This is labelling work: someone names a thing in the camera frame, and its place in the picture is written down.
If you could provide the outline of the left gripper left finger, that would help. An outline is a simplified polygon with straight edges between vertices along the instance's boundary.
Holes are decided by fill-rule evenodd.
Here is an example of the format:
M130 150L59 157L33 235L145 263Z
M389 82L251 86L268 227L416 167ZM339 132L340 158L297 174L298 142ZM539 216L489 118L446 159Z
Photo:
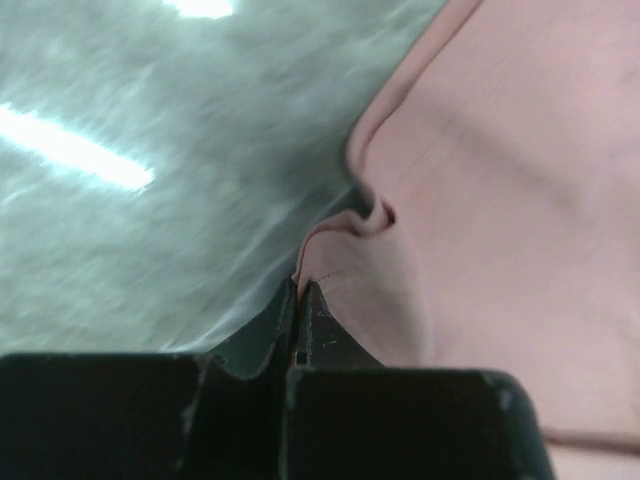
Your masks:
M206 352L1 359L5 479L273 479L296 289Z

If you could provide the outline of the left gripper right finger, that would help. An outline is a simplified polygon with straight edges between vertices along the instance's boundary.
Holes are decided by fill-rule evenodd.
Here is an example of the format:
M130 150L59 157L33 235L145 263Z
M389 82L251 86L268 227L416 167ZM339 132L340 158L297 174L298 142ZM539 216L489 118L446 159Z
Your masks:
M510 375L385 367L301 301L285 396L289 479L550 479L532 403Z

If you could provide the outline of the dusty pink t shirt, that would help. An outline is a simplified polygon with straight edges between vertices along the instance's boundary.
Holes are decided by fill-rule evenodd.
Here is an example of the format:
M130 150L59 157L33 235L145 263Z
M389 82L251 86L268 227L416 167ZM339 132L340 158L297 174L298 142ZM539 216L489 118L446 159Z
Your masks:
M522 382L560 479L639 475L639 5L449 1L355 126L299 287L389 366Z

